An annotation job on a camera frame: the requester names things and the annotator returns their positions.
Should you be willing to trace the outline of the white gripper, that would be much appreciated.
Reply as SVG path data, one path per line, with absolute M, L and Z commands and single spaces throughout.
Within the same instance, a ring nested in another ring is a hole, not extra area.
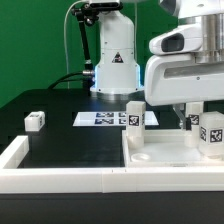
M 181 129 L 191 130 L 185 105 L 224 99 L 224 63 L 196 64 L 191 54 L 152 56 L 145 70 L 145 99 L 151 106 L 174 105 Z

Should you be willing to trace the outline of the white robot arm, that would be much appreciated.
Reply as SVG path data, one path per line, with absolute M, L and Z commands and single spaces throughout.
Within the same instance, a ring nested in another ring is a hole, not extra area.
M 224 99 L 224 0 L 159 0 L 178 26 L 149 42 L 152 56 L 145 78 L 135 60 L 135 31 L 121 13 L 122 0 L 81 0 L 72 14 L 80 30 L 100 23 L 100 61 L 91 63 L 84 42 L 86 68 L 94 76 L 95 96 L 128 95 L 142 91 L 152 106 Z

